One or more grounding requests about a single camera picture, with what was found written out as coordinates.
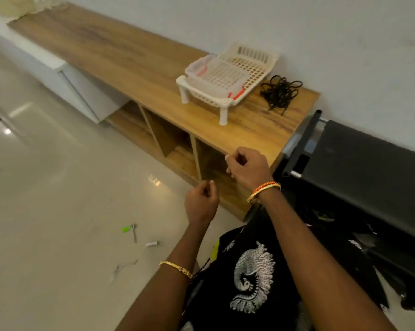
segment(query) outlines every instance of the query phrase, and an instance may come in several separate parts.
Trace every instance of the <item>person's left hand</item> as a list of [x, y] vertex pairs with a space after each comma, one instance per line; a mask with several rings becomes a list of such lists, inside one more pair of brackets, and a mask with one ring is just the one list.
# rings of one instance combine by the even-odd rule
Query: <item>person's left hand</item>
[[202, 181], [186, 194], [185, 209], [189, 224], [207, 228], [214, 219], [220, 203], [214, 181]]

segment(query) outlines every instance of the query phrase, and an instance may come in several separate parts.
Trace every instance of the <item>white wall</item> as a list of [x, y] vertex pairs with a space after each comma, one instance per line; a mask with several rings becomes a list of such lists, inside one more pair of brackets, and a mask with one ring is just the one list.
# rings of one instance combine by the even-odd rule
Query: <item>white wall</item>
[[415, 150], [415, 0], [70, 0], [219, 53], [277, 51], [324, 116]]

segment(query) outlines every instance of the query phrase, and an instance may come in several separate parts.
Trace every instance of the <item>forearm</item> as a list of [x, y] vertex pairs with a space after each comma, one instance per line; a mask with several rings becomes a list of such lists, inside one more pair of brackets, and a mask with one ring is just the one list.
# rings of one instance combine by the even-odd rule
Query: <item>forearm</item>
[[317, 330], [395, 330], [274, 188], [260, 200]]
[[[168, 261], [193, 272], [207, 226], [189, 224]], [[183, 312], [189, 278], [162, 265], [126, 313], [116, 331], [176, 330]]]

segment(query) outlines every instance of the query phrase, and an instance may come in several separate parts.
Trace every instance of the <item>fist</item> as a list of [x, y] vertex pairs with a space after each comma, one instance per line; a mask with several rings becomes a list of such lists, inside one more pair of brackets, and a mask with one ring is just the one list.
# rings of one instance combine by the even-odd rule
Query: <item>fist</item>
[[266, 157], [257, 150], [238, 147], [226, 156], [226, 162], [226, 172], [249, 191], [273, 180]]
[[217, 213], [220, 197], [213, 181], [202, 181], [186, 194], [185, 209], [190, 224], [206, 228]]

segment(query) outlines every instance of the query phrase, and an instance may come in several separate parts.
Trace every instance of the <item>tile floor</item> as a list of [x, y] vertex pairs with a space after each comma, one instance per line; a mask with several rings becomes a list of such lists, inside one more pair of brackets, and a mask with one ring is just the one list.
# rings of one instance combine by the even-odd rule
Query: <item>tile floor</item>
[[[191, 186], [1, 54], [0, 106], [0, 330], [111, 331], [184, 231]], [[133, 222], [136, 245], [122, 233]], [[220, 208], [199, 262], [240, 224]], [[415, 312], [385, 288], [394, 323], [415, 330]]]

